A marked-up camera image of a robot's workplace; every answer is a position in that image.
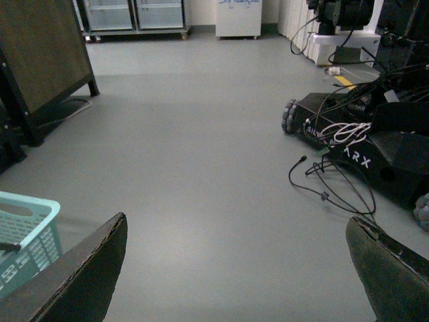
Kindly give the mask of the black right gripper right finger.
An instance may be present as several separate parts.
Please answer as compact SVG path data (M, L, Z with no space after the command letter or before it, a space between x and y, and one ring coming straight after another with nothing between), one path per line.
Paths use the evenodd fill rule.
M349 252L377 321L428 320L428 260L358 216L345 231Z

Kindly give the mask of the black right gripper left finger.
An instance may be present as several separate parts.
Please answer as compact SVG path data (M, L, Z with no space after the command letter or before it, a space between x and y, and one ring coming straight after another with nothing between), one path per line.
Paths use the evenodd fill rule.
M1 299L2 321L103 321L127 246L118 213L78 245Z

